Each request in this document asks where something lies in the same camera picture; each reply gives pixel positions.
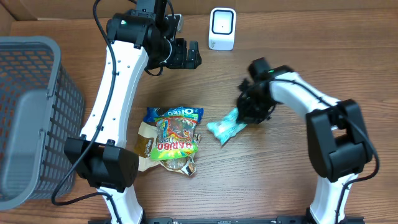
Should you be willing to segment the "mint green wipes pack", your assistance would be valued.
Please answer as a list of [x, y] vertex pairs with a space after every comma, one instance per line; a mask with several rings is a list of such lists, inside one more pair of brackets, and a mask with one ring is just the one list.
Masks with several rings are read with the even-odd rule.
[[247, 126], [246, 123], [237, 122], [238, 115], [238, 109], [234, 108], [222, 120], [209, 122], [206, 125], [208, 130], [213, 133], [214, 137], [220, 141], [222, 146]]

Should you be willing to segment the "blue Oreo cookie pack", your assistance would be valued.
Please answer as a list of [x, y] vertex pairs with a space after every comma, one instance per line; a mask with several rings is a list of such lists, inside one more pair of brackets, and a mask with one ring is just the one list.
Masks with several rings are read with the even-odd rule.
[[176, 108], [160, 108], [160, 107], [148, 107], [147, 114], [144, 117], [144, 121], [147, 123], [154, 122], [156, 118], [164, 116], [184, 116], [194, 117], [200, 123], [204, 113], [203, 108], [192, 108], [186, 106], [179, 106]]

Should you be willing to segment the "Haribo gummy worms bag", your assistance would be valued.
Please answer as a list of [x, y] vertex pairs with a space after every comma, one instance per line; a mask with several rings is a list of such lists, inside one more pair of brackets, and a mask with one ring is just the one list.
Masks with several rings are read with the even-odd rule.
[[163, 116], [155, 119], [157, 143], [150, 158], [154, 161], [180, 159], [198, 150], [193, 139], [198, 123], [197, 114]]

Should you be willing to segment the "beige brown cookie bag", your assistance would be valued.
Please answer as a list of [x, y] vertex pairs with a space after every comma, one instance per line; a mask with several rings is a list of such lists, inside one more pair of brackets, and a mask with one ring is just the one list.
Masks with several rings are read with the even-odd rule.
[[193, 175], [196, 170], [196, 164], [192, 156], [170, 159], [163, 161], [154, 161], [150, 158], [152, 147], [157, 143], [157, 130], [155, 126], [145, 123], [144, 121], [139, 126], [136, 145], [134, 153], [139, 156], [138, 171], [144, 172], [152, 167], [162, 166], [168, 171], [178, 172], [185, 175]]

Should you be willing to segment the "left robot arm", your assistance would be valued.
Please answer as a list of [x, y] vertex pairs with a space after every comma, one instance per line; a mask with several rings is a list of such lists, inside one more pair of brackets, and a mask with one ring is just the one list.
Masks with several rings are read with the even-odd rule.
[[106, 65], [95, 104], [80, 134], [68, 138], [64, 152], [77, 174], [103, 197], [111, 223], [144, 223], [134, 190], [137, 154], [126, 149], [127, 123], [137, 84], [153, 69], [195, 69], [201, 64], [198, 43], [176, 34], [180, 14], [167, 14], [168, 0], [138, 0], [135, 8], [115, 14], [100, 27]]

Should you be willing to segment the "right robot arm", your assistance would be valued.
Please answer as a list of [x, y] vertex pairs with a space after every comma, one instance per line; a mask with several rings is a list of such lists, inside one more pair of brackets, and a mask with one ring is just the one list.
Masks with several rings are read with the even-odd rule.
[[239, 86], [239, 123], [268, 120], [278, 104], [305, 121], [308, 156], [318, 179], [302, 223], [364, 223], [363, 217], [345, 215], [352, 185], [373, 178], [375, 173], [359, 174], [368, 162], [378, 159], [357, 102], [328, 96], [292, 68], [271, 68], [264, 58], [252, 61], [248, 72], [252, 81], [244, 80]]

